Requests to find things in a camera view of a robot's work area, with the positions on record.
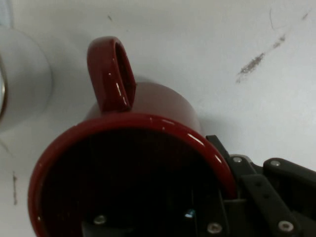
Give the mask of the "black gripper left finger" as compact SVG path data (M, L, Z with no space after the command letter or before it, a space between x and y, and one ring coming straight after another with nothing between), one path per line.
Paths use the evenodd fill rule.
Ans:
M84 237L225 235L221 193L210 172L177 173L138 183L81 223Z

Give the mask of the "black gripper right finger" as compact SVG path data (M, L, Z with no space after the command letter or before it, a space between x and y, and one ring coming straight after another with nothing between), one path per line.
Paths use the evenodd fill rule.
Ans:
M314 237L316 173L282 158L262 166L244 155L228 154L215 135L207 140L224 156L235 180L237 197L217 196L213 214L221 237Z

